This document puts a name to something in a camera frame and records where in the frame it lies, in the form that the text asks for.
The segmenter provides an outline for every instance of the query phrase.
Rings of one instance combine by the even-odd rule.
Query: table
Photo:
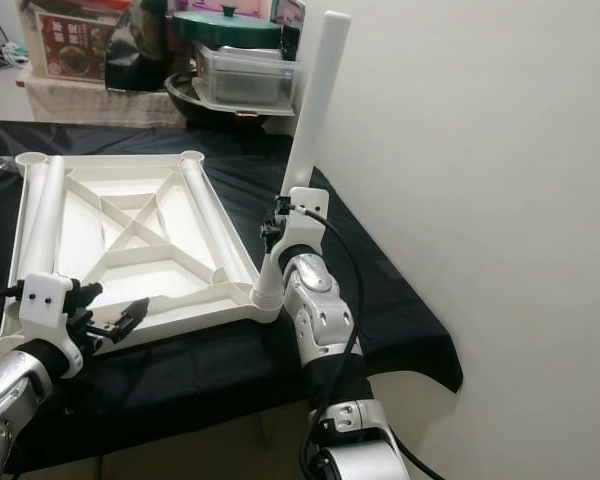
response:
[[[199,150],[207,156],[211,183],[259,266],[260,217],[281,185],[291,141],[253,132],[0,122],[0,156],[6,156],[0,159],[0,288],[7,281],[22,188],[8,157],[27,151],[95,155]],[[457,391],[463,375],[447,330],[317,169],[312,185],[330,191],[329,218],[360,261],[368,335],[361,343],[368,374],[416,371]],[[346,256],[328,234],[323,247],[343,297],[355,302]],[[300,398],[293,325],[243,320],[96,357],[42,405],[18,443],[27,471],[199,430]]]

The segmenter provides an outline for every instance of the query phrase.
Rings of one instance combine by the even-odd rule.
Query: white plastic rod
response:
[[[193,195],[193,198],[200,210],[202,219],[204,220],[209,235],[218,250],[220,261],[224,266],[224,270],[230,282],[242,282],[242,274],[240,267],[236,263],[236,259],[231,250],[229,239],[222,225],[222,220],[218,217],[216,209],[213,205],[213,200],[209,195],[207,186],[204,183],[202,165],[200,160],[192,160],[185,158],[180,162],[180,169],[187,182],[187,186]]]
[[[27,166],[27,205],[24,212],[24,223],[22,225],[22,235],[20,241],[20,261],[18,265],[22,265],[22,261],[27,251],[27,245],[29,244],[29,237],[31,236],[31,229],[33,228],[33,222],[38,212],[38,206],[40,205],[40,197],[42,196],[42,190],[44,189],[44,182],[47,179],[47,173],[49,171],[49,164],[40,162],[34,163]]]
[[[318,53],[304,94],[289,163],[282,182],[282,195],[289,195],[293,187],[309,186],[316,162],[316,144],[338,76],[350,25],[349,15],[331,11],[324,14]]]
[[[29,273],[53,273],[64,173],[64,157],[52,157],[18,278]]]

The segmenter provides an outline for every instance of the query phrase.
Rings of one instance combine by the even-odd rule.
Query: white cylindrical post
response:
[[[344,13],[327,12],[324,15],[318,53],[304,94],[282,182],[282,195],[289,195],[293,187],[309,186],[315,165],[315,147],[338,75],[350,25],[351,17]]]
[[[24,212],[22,234],[20,235],[20,261],[18,262],[18,265],[22,265],[22,261],[27,251],[31,229],[33,228],[36,213],[38,212],[38,206],[40,205],[40,198],[42,197],[44,182],[47,179],[48,171],[49,164],[47,163],[34,163],[27,166],[27,206]]]
[[[56,155],[49,162],[25,255],[18,269],[18,278],[24,278],[29,273],[53,272],[63,188],[64,157]]]
[[[193,195],[193,198],[200,210],[209,235],[218,250],[220,261],[231,282],[242,282],[242,273],[236,263],[235,256],[231,250],[231,245],[227,234],[222,226],[222,220],[218,217],[213,200],[209,195],[207,186],[204,183],[202,165],[200,160],[185,158],[180,162],[180,169],[187,182],[187,186]]]
[[[282,272],[280,267],[271,261],[271,254],[267,253],[262,261],[260,275],[256,278],[249,298],[261,312],[259,321],[272,322],[278,317],[282,299],[284,297],[284,285],[282,283]]]

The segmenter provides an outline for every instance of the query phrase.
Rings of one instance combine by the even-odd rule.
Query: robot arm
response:
[[[311,475],[408,480],[382,404],[373,398],[357,338],[347,353],[354,319],[319,253],[324,227],[304,215],[311,208],[326,216],[328,194],[303,187],[290,193],[278,199],[275,219],[263,226],[266,255],[251,298],[274,315],[282,311],[295,326],[312,425],[326,404],[309,432],[316,450]]]
[[[11,447],[38,406],[61,378],[75,376],[84,358],[102,345],[125,338],[147,313],[149,299],[131,303],[115,323],[96,324],[86,307],[102,292],[100,284],[80,286],[60,275],[30,274],[16,299],[26,339],[0,359],[0,478]]]
[[[408,480],[382,404],[373,398],[359,343],[344,353],[353,317],[338,283],[315,253],[294,256],[284,273],[284,314],[293,320],[305,388],[312,413],[328,401],[312,434],[318,451],[311,461],[317,478]],[[338,365],[346,369],[326,398]]]

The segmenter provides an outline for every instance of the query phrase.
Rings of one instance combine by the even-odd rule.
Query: white mounting plate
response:
[[[31,165],[50,157],[16,158],[25,178],[9,284],[18,279],[22,231]],[[123,342],[105,342],[100,352],[153,342],[223,323],[263,321],[249,299],[258,275],[208,178],[204,183],[221,220],[241,281],[230,282],[221,266],[177,155],[67,156],[54,272],[83,284],[101,282],[104,292],[91,304],[94,319],[115,320],[133,300],[150,297],[145,320]],[[0,357],[24,340],[19,303],[7,301],[0,329]]]

